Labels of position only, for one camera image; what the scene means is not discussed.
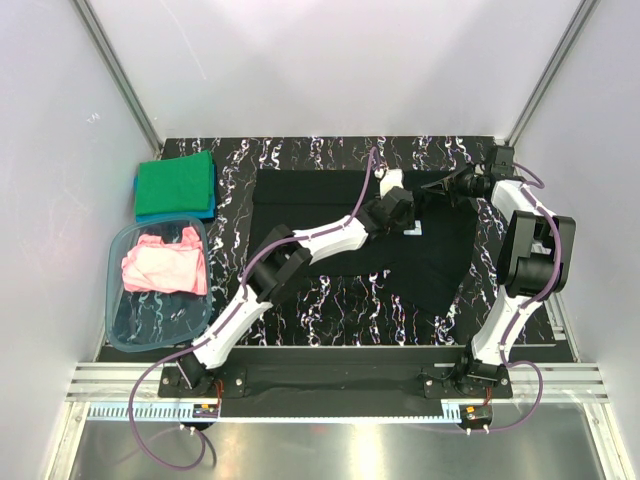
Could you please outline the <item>black t shirt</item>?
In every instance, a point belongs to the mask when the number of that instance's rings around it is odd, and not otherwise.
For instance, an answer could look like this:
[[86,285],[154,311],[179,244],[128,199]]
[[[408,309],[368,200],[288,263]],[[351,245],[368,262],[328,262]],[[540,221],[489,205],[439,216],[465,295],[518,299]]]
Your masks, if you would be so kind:
[[304,278],[386,272],[392,293],[446,314],[471,265],[478,214],[468,199],[430,191],[444,176],[409,172],[382,192],[357,171],[260,171],[242,287],[278,304]]

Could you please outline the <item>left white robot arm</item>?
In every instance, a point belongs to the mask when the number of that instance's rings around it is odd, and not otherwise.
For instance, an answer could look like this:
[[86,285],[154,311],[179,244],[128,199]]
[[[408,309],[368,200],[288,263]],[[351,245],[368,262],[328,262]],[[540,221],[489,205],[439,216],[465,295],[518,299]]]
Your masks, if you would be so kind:
[[330,224],[313,229],[275,227],[246,265],[236,294],[213,324],[177,360],[181,384],[196,396],[215,386],[215,369],[262,314],[281,303],[310,266],[357,251],[380,236],[403,232],[415,220],[413,194],[399,186]]

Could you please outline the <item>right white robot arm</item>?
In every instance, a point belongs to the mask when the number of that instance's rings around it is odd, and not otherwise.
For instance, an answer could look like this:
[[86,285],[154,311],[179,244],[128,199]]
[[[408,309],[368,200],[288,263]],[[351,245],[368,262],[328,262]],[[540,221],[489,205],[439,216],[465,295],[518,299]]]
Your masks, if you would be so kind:
[[484,198],[508,221],[496,264],[496,300],[447,378],[463,395],[476,396],[502,381],[526,322],[567,282],[576,222],[535,197],[532,190],[543,187],[537,177],[477,173],[471,167],[423,187],[453,203]]

